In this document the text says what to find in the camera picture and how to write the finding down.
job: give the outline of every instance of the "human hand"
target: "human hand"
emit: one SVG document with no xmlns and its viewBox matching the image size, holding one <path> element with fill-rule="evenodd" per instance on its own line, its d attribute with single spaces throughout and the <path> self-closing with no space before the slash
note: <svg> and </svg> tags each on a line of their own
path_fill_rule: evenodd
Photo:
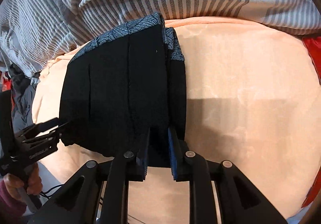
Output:
<svg viewBox="0 0 321 224">
<path fill-rule="evenodd" d="M 19 195 L 17 188 L 23 187 L 24 182 L 12 174 L 5 175 L 3 180 L 10 196 L 21 201 L 21 196 Z M 35 163 L 33 165 L 33 172 L 29 176 L 27 193 L 29 195 L 39 195 L 41 191 L 42 183 L 41 178 L 39 177 L 39 167 L 38 163 Z"/>
</svg>

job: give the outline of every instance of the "striped fabric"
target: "striped fabric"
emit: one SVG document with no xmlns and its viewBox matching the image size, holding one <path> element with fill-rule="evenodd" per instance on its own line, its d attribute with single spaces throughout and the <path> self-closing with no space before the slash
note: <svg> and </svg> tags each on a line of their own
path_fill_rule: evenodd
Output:
<svg viewBox="0 0 321 224">
<path fill-rule="evenodd" d="M 160 12 L 165 19 L 229 16 L 289 34 L 321 31 L 312 0 L 4 0 L 0 53 L 31 77 L 47 61 L 112 28 Z"/>
<path fill-rule="evenodd" d="M 174 28 L 165 27 L 165 21 L 163 17 L 159 13 L 155 12 L 146 17 L 142 17 L 121 24 L 113 28 L 112 30 L 105 32 L 104 34 L 91 40 L 74 55 L 74 57 L 70 60 L 69 64 L 71 64 L 73 61 L 75 61 L 82 55 L 94 50 L 95 48 L 103 45 L 106 42 L 112 42 L 121 37 L 135 34 L 139 31 L 145 30 L 149 27 L 156 25 L 160 25 L 162 27 L 163 43 L 164 45 L 166 45 L 166 48 L 171 52 L 171 55 L 169 57 L 166 56 L 166 59 L 185 61 Z"/>
</svg>

